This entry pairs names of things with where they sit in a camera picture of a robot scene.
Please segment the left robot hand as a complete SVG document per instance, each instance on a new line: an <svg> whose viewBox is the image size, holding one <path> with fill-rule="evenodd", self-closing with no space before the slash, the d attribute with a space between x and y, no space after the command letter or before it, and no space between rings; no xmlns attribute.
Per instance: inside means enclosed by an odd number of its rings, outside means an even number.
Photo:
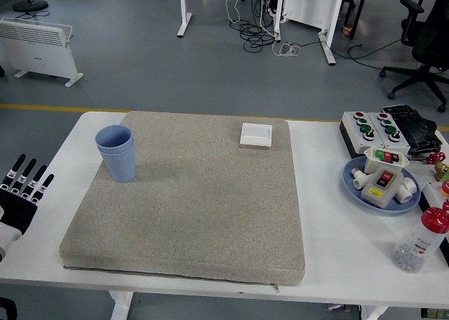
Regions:
<svg viewBox="0 0 449 320"><path fill-rule="evenodd" d="M25 234L35 213L54 179L50 174L39 183L47 166L42 165L33 178L30 173L36 166L36 159L21 168L26 159L21 154L1 181L1 259L6 257L9 246Z"/></svg>

